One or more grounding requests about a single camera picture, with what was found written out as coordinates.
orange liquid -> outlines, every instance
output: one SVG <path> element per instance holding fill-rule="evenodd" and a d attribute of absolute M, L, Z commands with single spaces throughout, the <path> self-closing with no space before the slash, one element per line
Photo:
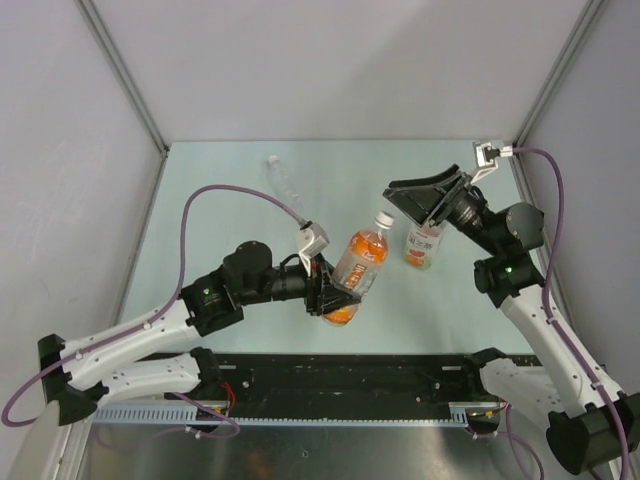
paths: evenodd
<path fill-rule="evenodd" d="M 337 271 L 340 271 L 341 267 L 349 268 L 349 273 L 343 277 L 345 278 L 342 282 L 343 285 L 349 290 L 365 294 L 366 291 L 360 291 L 362 287 L 358 288 L 363 276 L 369 268 L 379 268 L 387 258 L 387 253 L 389 253 L 387 240 L 377 232 L 361 230 L 356 233 L 336 266 Z M 324 318 L 336 325 L 346 325 L 354 317 L 358 307 L 359 305 L 349 305 L 325 315 Z"/>

white wall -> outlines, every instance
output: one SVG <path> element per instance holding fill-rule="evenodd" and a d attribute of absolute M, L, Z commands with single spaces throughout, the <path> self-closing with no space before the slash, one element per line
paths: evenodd
<path fill-rule="evenodd" d="M 178 140 L 513 138 L 586 0 L 97 0 Z"/>
<path fill-rule="evenodd" d="M 160 157 L 71 1 L 0 3 L 0 404 L 110 321 Z M 33 388 L 13 412 L 37 415 Z M 0 426 L 0 478 L 25 430 Z"/>
<path fill-rule="evenodd" d="M 577 331 L 630 393 L 640 390 L 640 2 L 610 2 L 529 144 L 556 156 L 566 185 L 559 269 Z M 526 160 L 555 225 L 544 160 Z"/>

table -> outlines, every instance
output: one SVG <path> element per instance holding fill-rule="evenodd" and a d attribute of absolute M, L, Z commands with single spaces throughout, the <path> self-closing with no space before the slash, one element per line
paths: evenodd
<path fill-rule="evenodd" d="M 487 257 L 451 229 L 434 265 L 410 267 L 402 257 L 409 220 L 382 197 L 392 180 L 419 178 L 453 163 L 475 167 L 470 141 L 297 141 L 175 143 L 166 161 L 121 320 L 162 304 L 178 276 L 182 209 L 197 188 L 235 184 L 273 194 L 267 158 L 278 155 L 289 170 L 303 215 L 319 222 L 337 262 L 351 235 L 376 212 L 396 215 L 391 252 L 354 320 L 343 328 L 306 314 L 302 300 L 245 308 L 245 320 L 201 339 L 200 345 L 234 353 L 470 353 L 497 347 L 531 353 L 518 330 L 473 283 L 473 262 Z M 492 209 L 520 200 L 507 161 L 479 187 Z M 296 223 L 261 199 L 208 192 L 191 208 L 187 229 L 187 284 L 216 269 L 248 240 L 269 245 L 274 262 L 294 252 Z M 193 345 L 176 345 L 184 351 Z"/>

clear plastic bottle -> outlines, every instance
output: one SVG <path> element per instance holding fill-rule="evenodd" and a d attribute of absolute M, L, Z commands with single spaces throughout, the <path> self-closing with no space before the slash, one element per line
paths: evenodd
<path fill-rule="evenodd" d="M 365 295 L 389 253 L 387 233 L 393 216 L 378 212 L 374 225 L 357 232 L 349 242 L 333 272 L 333 281 L 359 295 Z M 351 321 L 359 305 L 350 305 L 331 312 L 324 319 L 332 325 L 344 326 Z"/>
<path fill-rule="evenodd" d="M 293 208 L 296 213 L 301 215 L 302 201 L 300 200 L 300 194 L 298 193 L 298 190 L 296 190 L 296 186 L 291 179 L 291 175 L 289 175 L 289 172 L 282 163 L 282 160 L 280 160 L 280 157 L 276 155 L 271 155 L 267 163 L 267 177 L 276 198 L 287 206 Z"/>
<path fill-rule="evenodd" d="M 446 225 L 446 222 L 437 227 L 411 225 L 404 247 L 404 258 L 407 262 L 423 270 L 429 268 L 438 253 Z"/>

white bottle cap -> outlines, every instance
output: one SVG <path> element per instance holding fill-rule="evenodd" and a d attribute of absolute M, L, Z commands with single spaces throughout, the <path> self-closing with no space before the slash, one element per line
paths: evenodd
<path fill-rule="evenodd" d="M 393 225 L 394 220 L 395 219 L 393 218 L 393 215 L 387 212 L 379 211 L 373 223 L 375 223 L 380 228 L 388 230 Z"/>

